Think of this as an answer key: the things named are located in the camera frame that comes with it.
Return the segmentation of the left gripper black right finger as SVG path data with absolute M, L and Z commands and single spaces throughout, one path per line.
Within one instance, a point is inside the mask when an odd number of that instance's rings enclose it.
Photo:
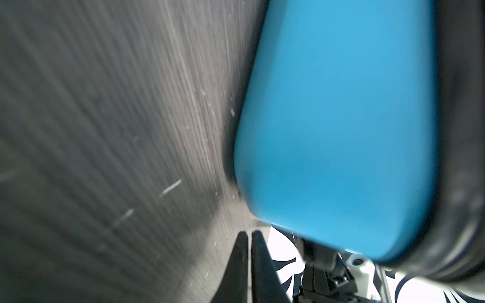
M 251 288 L 252 302 L 289 302 L 281 287 L 276 270 L 261 231 L 252 233 L 251 242 Z

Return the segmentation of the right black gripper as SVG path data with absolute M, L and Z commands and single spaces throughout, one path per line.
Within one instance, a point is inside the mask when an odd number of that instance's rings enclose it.
M 344 251 L 300 238 L 296 247 L 306 267 L 294 302 L 377 302 L 356 295 L 356 281 L 342 259 Z M 377 281 L 375 266 L 374 284 Z

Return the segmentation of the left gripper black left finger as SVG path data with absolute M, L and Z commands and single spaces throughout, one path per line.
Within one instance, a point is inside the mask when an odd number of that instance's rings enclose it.
M 211 303 L 247 303 L 248 235 L 239 232 L 226 270 Z

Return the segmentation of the blue hard-shell suitcase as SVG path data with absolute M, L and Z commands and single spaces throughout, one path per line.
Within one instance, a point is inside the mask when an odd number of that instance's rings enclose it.
M 484 275 L 484 2 L 270 1 L 234 146 L 263 221 Z

